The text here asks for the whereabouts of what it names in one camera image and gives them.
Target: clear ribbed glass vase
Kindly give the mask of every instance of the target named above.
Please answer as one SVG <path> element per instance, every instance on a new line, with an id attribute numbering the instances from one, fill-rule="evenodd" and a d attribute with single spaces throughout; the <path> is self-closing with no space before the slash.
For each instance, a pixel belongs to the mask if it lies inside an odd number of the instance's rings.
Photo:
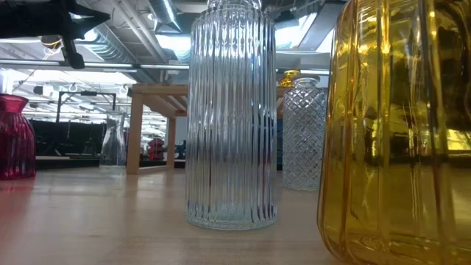
<path id="1" fill-rule="evenodd" d="M 120 171 L 126 166 L 124 118 L 126 113 L 110 111 L 106 118 L 106 133 L 100 154 L 100 169 Z"/>
<path id="2" fill-rule="evenodd" d="M 276 219 L 274 22 L 259 1 L 210 1 L 191 33 L 185 215 L 222 230 Z"/>
<path id="3" fill-rule="evenodd" d="M 319 77 L 298 76 L 283 95 L 283 185 L 319 189 L 327 91 Z"/>

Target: red item on shelf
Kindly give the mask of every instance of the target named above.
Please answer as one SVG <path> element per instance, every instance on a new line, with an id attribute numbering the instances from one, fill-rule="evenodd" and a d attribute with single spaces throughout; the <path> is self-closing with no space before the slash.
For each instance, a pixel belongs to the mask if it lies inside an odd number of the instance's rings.
<path id="1" fill-rule="evenodd" d="M 36 176 L 35 133 L 21 111 L 28 99 L 0 94 L 0 180 Z"/>

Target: red glass vase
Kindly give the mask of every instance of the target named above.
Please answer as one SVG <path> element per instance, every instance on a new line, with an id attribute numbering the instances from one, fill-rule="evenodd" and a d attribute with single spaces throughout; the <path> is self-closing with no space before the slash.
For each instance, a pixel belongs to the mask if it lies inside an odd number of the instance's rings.
<path id="1" fill-rule="evenodd" d="M 28 99 L 0 94 L 0 180 L 36 176 L 35 133 L 21 111 Z"/>

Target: diamond-patterned glass vase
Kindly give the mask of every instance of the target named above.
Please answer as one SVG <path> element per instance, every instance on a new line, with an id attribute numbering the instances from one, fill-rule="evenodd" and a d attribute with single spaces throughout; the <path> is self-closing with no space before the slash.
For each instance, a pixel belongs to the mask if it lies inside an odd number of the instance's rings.
<path id="1" fill-rule="evenodd" d="M 319 189 L 327 101 L 319 77 L 295 78 L 283 96 L 283 185 Z"/>

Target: wooden tabletop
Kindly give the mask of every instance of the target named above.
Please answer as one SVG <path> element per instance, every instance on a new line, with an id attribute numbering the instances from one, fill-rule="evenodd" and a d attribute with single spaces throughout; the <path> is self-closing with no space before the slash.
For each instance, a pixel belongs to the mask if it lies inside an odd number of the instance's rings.
<path id="1" fill-rule="evenodd" d="M 341 264 L 317 232 L 317 193 L 280 183 L 274 225 L 225 232 L 185 222 L 183 171 L 64 169 L 0 182 L 0 264 Z"/>

